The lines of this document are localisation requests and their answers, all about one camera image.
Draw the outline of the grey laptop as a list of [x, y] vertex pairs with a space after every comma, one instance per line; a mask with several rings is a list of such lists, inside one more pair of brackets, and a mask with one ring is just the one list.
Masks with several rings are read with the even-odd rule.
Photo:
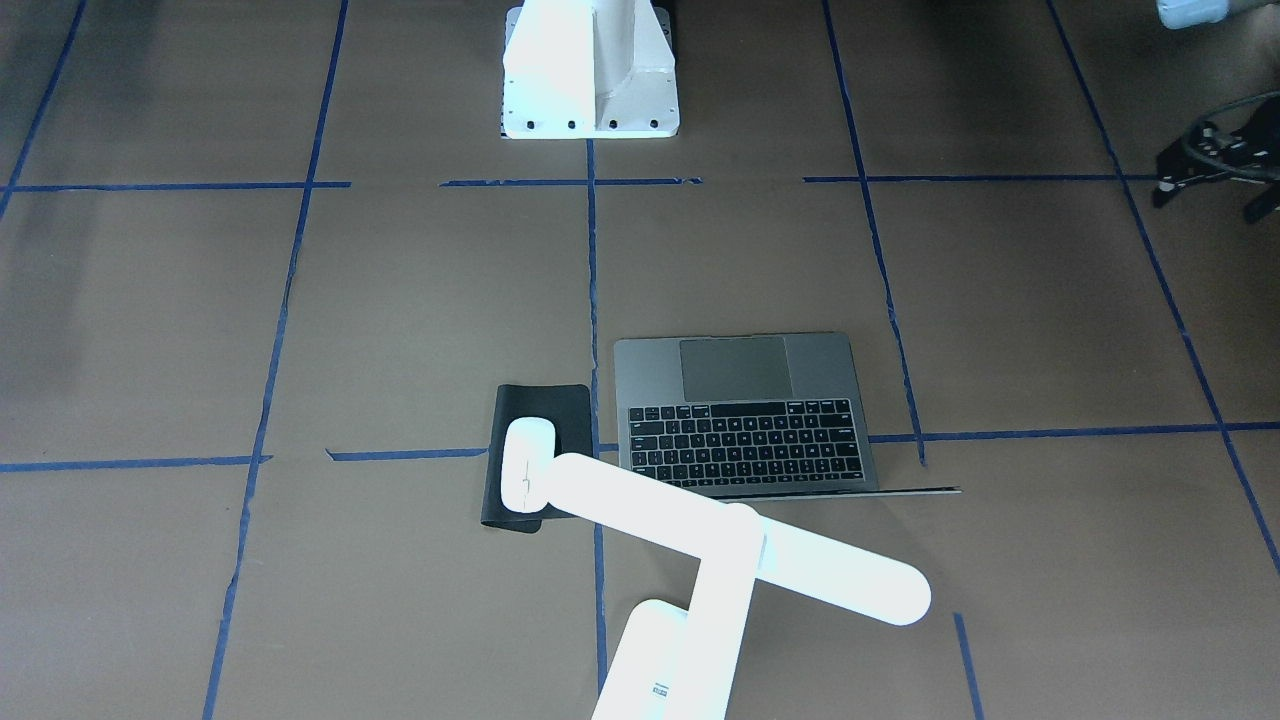
[[724, 502], [882, 497], [840, 332], [618, 340], [621, 465]]

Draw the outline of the black mouse pad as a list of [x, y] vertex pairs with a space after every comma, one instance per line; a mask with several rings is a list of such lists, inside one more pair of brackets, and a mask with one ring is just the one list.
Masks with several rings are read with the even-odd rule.
[[539, 416], [556, 429], [556, 454], [581, 454], [591, 457], [593, 406], [586, 386], [516, 386], [502, 384], [495, 392], [492, 436], [488, 447], [486, 478], [480, 510], [484, 527], [532, 534], [545, 520], [571, 515], [554, 506], [539, 512], [521, 514], [508, 510], [500, 497], [500, 469], [509, 424], [522, 416]]

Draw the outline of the white computer mouse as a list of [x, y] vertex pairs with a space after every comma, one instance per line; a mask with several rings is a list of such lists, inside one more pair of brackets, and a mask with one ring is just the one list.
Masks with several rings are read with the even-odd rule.
[[506, 429], [500, 501], [511, 512], [535, 514], [549, 503], [541, 474], [556, 456], [556, 428], [540, 416], [521, 416]]

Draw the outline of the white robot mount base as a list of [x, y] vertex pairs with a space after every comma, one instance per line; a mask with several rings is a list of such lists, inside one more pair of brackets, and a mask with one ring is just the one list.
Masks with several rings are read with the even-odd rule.
[[506, 13], [500, 132], [669, 138], [681, 110], [667, 1], [524, 1]]

